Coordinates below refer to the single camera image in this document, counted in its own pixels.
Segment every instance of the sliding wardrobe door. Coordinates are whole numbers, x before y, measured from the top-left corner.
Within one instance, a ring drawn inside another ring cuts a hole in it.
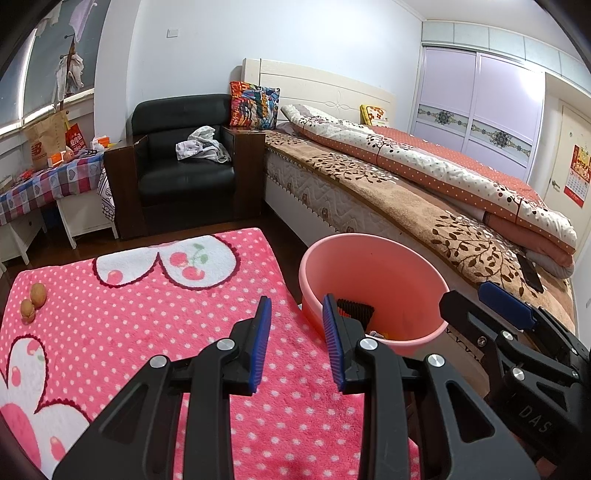
[[[526,180],[540,128],[545,80],[509,60],[478,55],[472,125],[464,153]]]
[[[412,133],[527,180],[545,78],[490,54],[425,48]]]
[[[413,135],[461,151],[472,104],[476,53],[427,48]]]

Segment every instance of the yellow pillow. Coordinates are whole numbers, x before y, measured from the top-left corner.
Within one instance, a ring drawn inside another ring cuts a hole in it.
[[[378,106],[361,105],[361,116],[365,125],[372,127],[389,127],[386,110]]]

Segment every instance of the orange box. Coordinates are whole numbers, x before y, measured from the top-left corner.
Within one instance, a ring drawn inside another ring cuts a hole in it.
[[[108,148],[111,139],[109,137],[99,137],[96,139],[98,143],[100,143],[103,147]]]
[[[64,160],[62,152],[56,153],[47,159],[50,168],[57,167]]]

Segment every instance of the pink rug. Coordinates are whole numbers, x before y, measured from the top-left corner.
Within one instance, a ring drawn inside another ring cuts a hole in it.
[[[46,304],[30,326],[20,302],[42,282]],[[49,478],[105,405],[158,353],[196,355],[272,300],[262,383],[232,397],[237,480],[357,478],[361,395],[336,391],[324,342],[287,291],[258,229],[139,248],[15,280],[0,329],[0,411]],[[181,479],[188,397],[175,458]],[[410,443],[412,478],[418,451]]]

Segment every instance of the paper bag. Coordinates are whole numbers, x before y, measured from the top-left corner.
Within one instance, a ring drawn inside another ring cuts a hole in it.
[[[66,132],[66,145],[70,147],[74,153],[87,148],[78,124],[72,125]]]
[[[47,158],[66,149],[67,121],[65,112],[57,112],[24,128],[31,144],[33,170],[47,168]]]

